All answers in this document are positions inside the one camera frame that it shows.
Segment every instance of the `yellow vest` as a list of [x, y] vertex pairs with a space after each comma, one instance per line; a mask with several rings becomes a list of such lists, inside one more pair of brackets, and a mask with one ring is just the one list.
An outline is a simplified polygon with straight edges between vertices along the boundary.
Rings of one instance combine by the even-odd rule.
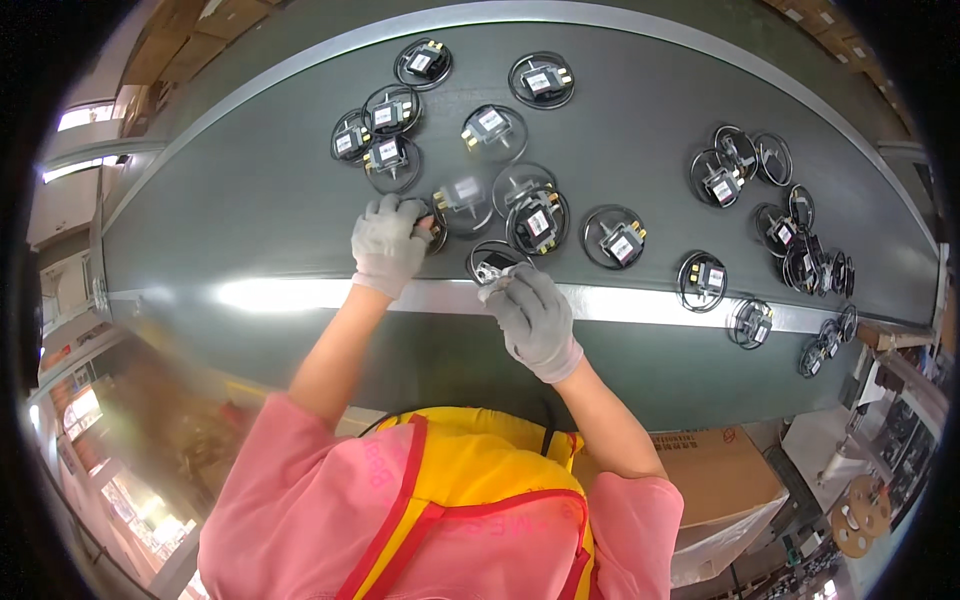
[[337, 599], [382, 598], [390, 593], [420, 543], [443, 519], [494, 515], [527, 502], [569, 497], [582, 508], [580, 549], [560, 598], [587, 600], [593, 535], [587, 499], [570, 474], [583, 447], [578, 434], [554, 432], [540, 456], [544, 428], [482, 408], [418, 410], [381, 423], [414, 426], [400, 492]]

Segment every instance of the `worker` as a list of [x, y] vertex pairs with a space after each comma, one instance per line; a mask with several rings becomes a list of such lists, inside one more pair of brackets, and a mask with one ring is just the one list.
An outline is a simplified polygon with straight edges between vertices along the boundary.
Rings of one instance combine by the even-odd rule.
[[[574, 339], [566, 299], [529, 265], [481, 298], [507, 350], [553, 386], [579, 434], [440, 407], [386, 419], [361, 438], [334, 437], [377, 324], [423, 262], [432, 224], [424, 213], [421, 201], [389, 195], [357, 220], [343, 306], [289, 391], [267, 398], [204, 524], [198, 565], [208, 593], [668, 598], [683, 499]], [[585, 443], [603, 471], [589, 493], [570, 473]]]

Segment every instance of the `fluorescent light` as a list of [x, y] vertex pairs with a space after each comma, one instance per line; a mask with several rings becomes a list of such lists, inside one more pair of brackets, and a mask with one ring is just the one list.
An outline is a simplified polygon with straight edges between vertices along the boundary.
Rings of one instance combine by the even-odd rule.
[[216, 300], [255, 313], [340, 308], [351, 285], [349, 279], [245, 279], [222, 285]]
[[49, 183], [50, 181], [53, 181], [56, 178], [63, 177], [64, 175], [70, 175], [71, 173], [82, 171], [83, 169], [99, 167], [102, 164], [106, 164], [106, 166], [112, 166], [112, 165], [115, 165], [116, 163], [117, 163], [117, 156], [103, 156], [101, 158], [94, 158], [93, 160], [85, 160], [84, 162], [78, 162], [76, 164], [67, 165], [59, 169], [54, 169], [53, 171], [47, 171], [46, 173], [43, 174], [43, 182]]

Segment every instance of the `conveyor belt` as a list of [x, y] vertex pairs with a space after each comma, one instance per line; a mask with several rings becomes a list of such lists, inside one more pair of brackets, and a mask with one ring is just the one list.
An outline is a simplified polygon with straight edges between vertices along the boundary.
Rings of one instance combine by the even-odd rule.
[[[757, 77], [676, 44], [577, 25], [505, 23], [432, 34], [455, 54], [455, 70], [423, 95], [416, 142], [425, 161], [412, 190], [463, 166], [465, 116], [489, 102], [517, 108], [530, 127], [526, 158], [555, 173], [577, 222], [594, 205], [635, 209], [649, 231], [641, 261], [624, 273], [591, 265], [574, 239], [538, 265], [560, 282], [672, 289], [684, 254], [699, 248], [728, 267], [731, 293], [836, 308], [777, 279], [754, 240], [751, 208], [779, 202], [760, 181], [720, 211], [689, 192], [686, 169], [713, 129], [732, 122], [768, 129], [790, 143], [795, 180], [817, 201], [816, 232], [857, 267], [861, 313], [928, 324], [937, 257], [910, 211], [875, 166], [821, 117]], [[201, 132], [163, 165], [104, 237], [111, 292], [160, 287], [177, 296], [195, 285], [249, 276], [349, 276], [356, 216], [377, 197], [362, 171], [330, 159], [330, 128], [392, 80], [407, 37], [361, 48], [309, 68], [250, 99]], [[555, 111], [520, 106], [506, 74], [521, 54], [549, 49], [577, 77], [573, 101]], [[502, 236], [497, 221], [488, 237]], [[451, 241], [421, 276], [465, 278], [472, 243]], [[117, 301], [115, 314], [131, 302]], [[284, 386], [332, 315], [329, 310], [254, 315], [178, 300], [159, 317], [203, 360], [267, 385]], [[795, 371], [808, 336], [777, 333], [757, 351], [722, 329], [578, 322], [575, 332], [597, 370], [650, 428], [712, 427], [793, 415], [833, 405], [855, 359], [853, 346], [812, 380]], [[377, 331], [361, 406], [408, 408], [462, 403], [527, 418], [548, 394], [509, 358], [492, 319], [392, 313]]]
[[[426, 115], [416, 141], [425, 164], [412, 193], [428, 195], [444, 172], [463, 165], [457, 132], [464, 116], [498, 102], [527, 118], [526, 157], [558, 174], [577, 220], [611, 201], [644, 219], [648, 248], [635, 268], [602, 272], [570, 243], [539, 263], [557, 280], [668, 289], [683, 254], [702, 248], [728, 266], [732, 292], [835, 307], [834, 296], [810, 299], [780, 284], [753, 239], [751, 207], [778, 202], [781, 190], [754, 181], [726, 211], [697, 203], [687, 190], [691, 154], [718, 123], [729, 121], [778, 132], [790, 143], [795, 180], [817, 201], [816, 232], [828, 248], [839, 246], [856, 261], [854, 301], [861, 312], [928, 323], [937, 261], [906, 206], [846, 138], [781, 91], [681, 46], [598, 28], [505, 23], [433, 36], [453, 49], [456, 67], [444, 85], [423, 95]], [[573, 66], [577, 91], [567, 107], [540, 112], [520, 107], [505, 79], [517, 56], [546, 40]], [[329, 130], [336, 116], [391, 79], [393, 56], [409, 41], [319, 64], [202, 132], [107, 232], [109, 289], [282, 273], [348, 275], [352, 221], [376, 194], [361, 172], [330, 160]], [[467, 249], [465, 242], [451, 243], [422, 276], [462, 277]]]

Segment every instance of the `pink shirt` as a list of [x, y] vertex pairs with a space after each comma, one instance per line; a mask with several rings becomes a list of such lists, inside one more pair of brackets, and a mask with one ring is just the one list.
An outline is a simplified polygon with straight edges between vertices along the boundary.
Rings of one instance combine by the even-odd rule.
[[[201, 532], [211, 597], [333, 598], [396, 497], [411, 439], [408, 425], [334, 438], [286, 395], [268, 397]], [[431, 533], [389, 597], [556, 598], [577, 541], [560, 508]], [[669, 598], [677, 488], [600, 473], [588, 508], [603, 597]]]

